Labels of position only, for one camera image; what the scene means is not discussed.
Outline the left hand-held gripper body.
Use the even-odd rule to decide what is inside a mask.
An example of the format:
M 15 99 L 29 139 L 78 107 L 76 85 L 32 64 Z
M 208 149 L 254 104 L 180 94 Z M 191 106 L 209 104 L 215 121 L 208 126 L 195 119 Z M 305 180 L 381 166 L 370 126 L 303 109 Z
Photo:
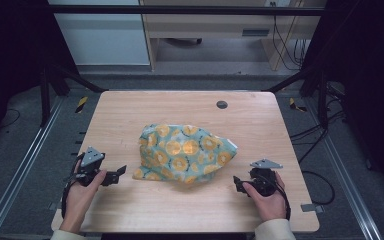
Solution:
M 100 172 L 100 166 L 105 159 L 105 154 L 89 146 L 80 155 L 80 164 L 75 174 L 75 179 L 82 185 L 88 186 Z

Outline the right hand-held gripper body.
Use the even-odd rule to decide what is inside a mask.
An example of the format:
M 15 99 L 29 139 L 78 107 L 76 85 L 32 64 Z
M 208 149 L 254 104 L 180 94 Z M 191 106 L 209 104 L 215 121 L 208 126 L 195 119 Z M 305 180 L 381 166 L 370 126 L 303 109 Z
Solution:
M 282 168 L 281 164 L 275 163 L 268 159 L 261 159 L 250 164 L 251 181 L 248 184 L 262 196 L 268 197 L 273 195 L 276 191 L 280 193 L 283 189 L 279 186 L 274 168 Z

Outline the green cloth with orange print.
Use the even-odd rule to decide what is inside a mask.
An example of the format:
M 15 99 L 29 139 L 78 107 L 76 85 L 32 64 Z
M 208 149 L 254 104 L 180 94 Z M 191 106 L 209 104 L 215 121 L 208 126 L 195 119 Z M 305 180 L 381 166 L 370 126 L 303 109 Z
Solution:
M 136 180 L 207 182 L 237 154 L 231 140 L 193 125 L 147 125 L 139 144 Z

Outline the person's right hand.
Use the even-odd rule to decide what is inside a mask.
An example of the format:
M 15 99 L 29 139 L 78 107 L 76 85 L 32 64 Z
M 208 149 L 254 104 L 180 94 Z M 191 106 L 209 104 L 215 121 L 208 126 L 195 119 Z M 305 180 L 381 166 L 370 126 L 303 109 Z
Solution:
M 285 199 L 279 191 L 264 197 L 249 183 L 243 183 L 242 186 L 253 200 L 262 222 L 286 218 L 287 207 Z

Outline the person's left hand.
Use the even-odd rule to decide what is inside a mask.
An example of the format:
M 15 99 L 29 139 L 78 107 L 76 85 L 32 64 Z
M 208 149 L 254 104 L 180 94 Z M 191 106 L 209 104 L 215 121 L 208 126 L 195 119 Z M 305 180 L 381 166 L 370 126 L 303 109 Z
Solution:
M 85 215 L 98 191 L 99 186 L 106 177 L 106 170 L 101 170 L 88 186 L 82 186 L 75 182 L 68 192 L 65 209 L 65 216 L 60 230 L 78 234 Z

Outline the yellow and black tape strip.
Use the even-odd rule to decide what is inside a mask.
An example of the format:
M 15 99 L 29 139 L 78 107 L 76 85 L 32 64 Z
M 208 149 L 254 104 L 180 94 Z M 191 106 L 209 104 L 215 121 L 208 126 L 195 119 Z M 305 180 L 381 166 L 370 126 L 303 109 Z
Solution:
M 81 99 L 78 102 L 78 105 L 77 105 L 77 108 L 75 110 L 75 113 L 81 113 L 82 112 L 82 110 L 83 110 L 87 100 L 88 100 L 87 96 L 81 97 Z
M 298 110 L 300 112 L 307 112 L 306 107 L 298 106 L 294 100 L 294 98 L 289 99 L 289 106 L 291 109 Z

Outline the white cabinet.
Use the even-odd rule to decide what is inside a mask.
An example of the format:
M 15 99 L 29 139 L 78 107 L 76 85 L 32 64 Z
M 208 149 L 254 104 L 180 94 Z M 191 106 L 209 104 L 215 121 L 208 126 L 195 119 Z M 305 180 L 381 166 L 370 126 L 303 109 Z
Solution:
M 76 65 L 149 65 L 140 14 L 60 14 L 55 18 Z

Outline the grey metal table bracket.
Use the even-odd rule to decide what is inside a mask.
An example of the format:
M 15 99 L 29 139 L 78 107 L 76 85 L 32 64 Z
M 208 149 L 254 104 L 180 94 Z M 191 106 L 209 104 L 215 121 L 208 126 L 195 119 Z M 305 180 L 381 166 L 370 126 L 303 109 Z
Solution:
M 324 212 L 324 207 L 317 204 L 302 204 L 301 209 L 303 212 L 315 212 L 317 214 Z

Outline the aluminium floor rail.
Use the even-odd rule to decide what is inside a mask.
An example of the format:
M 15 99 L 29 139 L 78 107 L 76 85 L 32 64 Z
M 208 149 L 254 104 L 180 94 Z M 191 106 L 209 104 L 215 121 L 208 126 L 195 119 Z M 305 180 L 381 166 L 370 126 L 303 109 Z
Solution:
M 40 126 L 35 133 L 34 139 L 28 145 L 17 169 L 11 175 L 11 179 L 5 186 L 5 191 L 0 197 L 0 228 L 8 215 L 20 189 L 22 188 L 32 166 L 34 165 L 42 146 L 44 145 L 49 132 L 51 131 L 56 118 L 59 115 L 64 98 L 56 97 L 51 108 L 50 116 L 43 126 Z
M 322 146 L 364 239 L 383 240 L 380 230 L 378 229 L 367 204 L 363 200 L 355 181 L 347 170 L 343 158 L 340 156 L 340 152 L 331 137 L 335 124 L 344 116 L 345 114 L 342 111 L 328 114 L 327 130 L 321 140 Z

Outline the black metal frame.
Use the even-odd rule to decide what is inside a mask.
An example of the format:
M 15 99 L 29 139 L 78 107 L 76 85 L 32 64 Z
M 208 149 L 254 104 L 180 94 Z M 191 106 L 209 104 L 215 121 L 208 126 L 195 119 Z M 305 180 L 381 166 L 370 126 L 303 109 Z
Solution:
M 320 18 L 324 8 L 297 8 L 297 7 L 233 7 L 233 6 L 176 6 L 176 5 L 118 5 L 118 4 L 47 4 L 42 10 L 55 17 L 56 13 L 64 14 L 176 14 L 176 15 L 258 15 L 258 16 L 317 16 Z M 157 57 L 157 46 L 161 39 L 155 41 L 146 36 L 144 20 L 144 33 L 146 37 L 150 66 L 154 67 Z

